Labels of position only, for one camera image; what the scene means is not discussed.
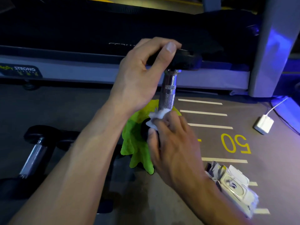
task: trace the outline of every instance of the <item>green microfiber towel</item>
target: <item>green microfiber towel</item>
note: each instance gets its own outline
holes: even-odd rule
[[[149,117],[150,112],[155,111],[155,108],[158,107],[158,101],[159,100],[151,100],[143,109],[135,112],[127,121],[122,132],[124,142],[121,154],[132,155],[129,167],[134,168],[141,162],[149,174],[154,173],[154,168],[150,159],[147,142],[143,140],[140,132],[142,122]],[[173,107],[172,110],[181,116],[181,113],[175,107]]]

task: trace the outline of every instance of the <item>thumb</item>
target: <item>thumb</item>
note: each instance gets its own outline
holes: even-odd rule
[[[168,42],[161,49],[152,67],[148,70],[149,75],[153,75],[153,76],[157,76],[158,74],[161,75],[173,60],[176,50],[177,50],[176,44],[173,42]]]
[[[157,162],[159,162],[160,156],[159,156],[159,148],[158,148],[158,135],[155,129],[153,128],[150,128],[148,130],[147,143],[150,151],[151,161],[156,166]]]

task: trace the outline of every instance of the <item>white floor line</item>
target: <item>white floor line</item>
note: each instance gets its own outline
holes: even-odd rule
[[[247,160],[207,158],[207,157],[202,157],[202,161],[216,161],[216,162],[229,162],[229,163],[248,163]]]
[[[202,112],[202,111],[192,111],[192,110],[180,110],[180,112],[183,112],[183,113],[193,113],[193,114],[204,114],[204,115],[227,116],[227,114],[211,113],[211,112]]]
[[[222,125],[204,125],[204,124],[193,124],[193,123],[188,123],[188,124],[190,126],[198,126],[198,127],[209,127],[209,128],[230,129],[230,130],[233,129],[230,126],[222,126]]]
[[[250,186],[258,186],[258,184],[257,184],[256,181],[250,181],[250,182],[249,182],[249,185],[250,185]]]
[[[185,99],[178,99],[179,101],[185,101],[185,102],[195,102],[195,103],[209,103],[209,104],[218,104],[223,105],[221,102],[207,102],[207,101],[200,101],[200,100],[185,100]]]
[[[270,214],[267,208],[257,208],[254,210],[254,214]]]

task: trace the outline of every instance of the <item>number 50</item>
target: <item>number 50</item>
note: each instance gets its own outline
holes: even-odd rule
[[[232,149],[232,150],[229,150],[229,149],[227,148],[227,146],[226,146],[226,144],[225,144],[225,141],[224,141],[224,136],[227,136],[227,137],[230,139],[230,141],[231,141],[231,143],[232,143],[232,146],[233,146],[233,149]],[[242,136],[242,135],[235,135],[235,136],[234,136],[234,140],[236,141],[236,143],[237,143],[239,146],[244,147],[244,148],[247,148],[247,151],[241,151],[241,153],[244,153],[244,154],[251,154],[249,144],[246,143],[246,144],[242,145],[242,144],[238,141],[238,137],[241,137],[243,140],[246,140],[246,138],[245,138],[244,136]],[[221,140],[222,140],[222,144],[223,144],[224,148],[225,148],[228,152],[230,152],[230,153],[235,153],[235,152],[236,152],[236,145],[235,145],[235,143],[234,143],[234,141],[233,141],[233,139],[232,139],[232,137],[231,137],[230,135],[228,135],[228,134],[226,134],[226,133],[223,133],[223,134],[221,135]]]

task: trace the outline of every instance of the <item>left hand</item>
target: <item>left hand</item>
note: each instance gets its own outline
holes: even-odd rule
[[[160,48],[162,50],[154,64],[147,70],[148,58]],[[179,48],[181,44],[171,39],[142,39],[121,61],[110,99],[128,115],[144,108],[154,96],[162,73]]]

